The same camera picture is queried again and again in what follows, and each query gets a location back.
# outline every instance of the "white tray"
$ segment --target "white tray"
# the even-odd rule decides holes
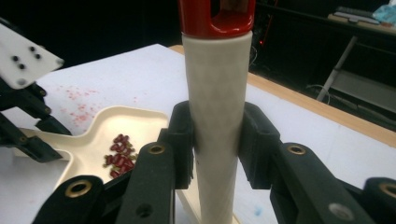
[[[165,114],[124,106],[112,106],[100,111],[93,119],[91,127],[80,136],[67,136],[22,130],[26,135],[36,135],[55,148],[68,161],[59,178],[58,187],[65,180],[77,175],[96,175],[108,182],[110,168],[104,168],[104,156],[114,154],[110,151],[113,139],[119,133],[130,136],[130,142],[136,149],[158,139],[161,128],[166,128],[168,118]],[[25,156],[19,150],[17,156]]]

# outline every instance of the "white tube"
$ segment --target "white tube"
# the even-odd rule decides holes
[[[233,220],[251,36],[251,32],[228,39],[182,36],[201,219],[205,224],[228,224]]]

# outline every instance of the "screw hole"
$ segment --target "screw hole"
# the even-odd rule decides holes
[[[382,183],[379,185],[381,190],[388,196],[396,199],[396,184]]]
[[[306,153],[304,148],[298,146],[289,146],[288,151],[296,155],[304,155]]]
[[[151,153],[151,154],[161,154],[161,153],[165,152],[165,147],[163,147],[163,146],[154,146],[154,147],[151,147],[148,150],[148,152]]]
[[[147,203],[140,204],[139,207],[136,209],[136,214],[141,218],[146,218],[151,216],[152,214],[152,207]]]
[[[340,218],[341,220],[352,221],[355,219],[352,211],[348,207],[340,203],[329,204],[329,210],[332,212],[333,215]]]
[[[91,187],[92,183],[90,181],[78,180],[67,187],[65,195],[69,198],[77,198],[90,191]]]
[[[20,137],[20,141],[21,141],[21,142],[26,142],[26,141],[27,141],[27,138],[26,138],[25,136],[21,136],[21,137]]]

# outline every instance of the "white table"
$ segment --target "white table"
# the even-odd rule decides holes
[[[188,99],[184,57],[159,45],[61,69],[37,83],[49,94],[45,99],[52,116],[73,135],[84,133],[92,117],[108,106],[157,110],[170,117],[173,106]],[[359,188],[371,176],[396,179],[394,144],[353,131],[285,100],[283,95],[252,85],[247,85],[247,101],[262,109],[283,142],[310,147],[336,177]],[[5,115],[19,127],[35,129],[35,120],[19,109],[10,109]],[[51,194],[65,161],[39,164],[14,158],[7,148],[0,148],[0,155],[0,223],[29,223]],[[242,223],[276,223],[269,191],[251,189],[241,164],[234,213]],[[176,214],[176,223],[188,223],[179,200]]]

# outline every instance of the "red clamp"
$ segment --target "red clamp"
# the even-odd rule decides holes
[[[181,32],[200,38],[244,35],[253,27],[256,0],[219,0],[220,11],[211,17],[211,0],[178,0]]]

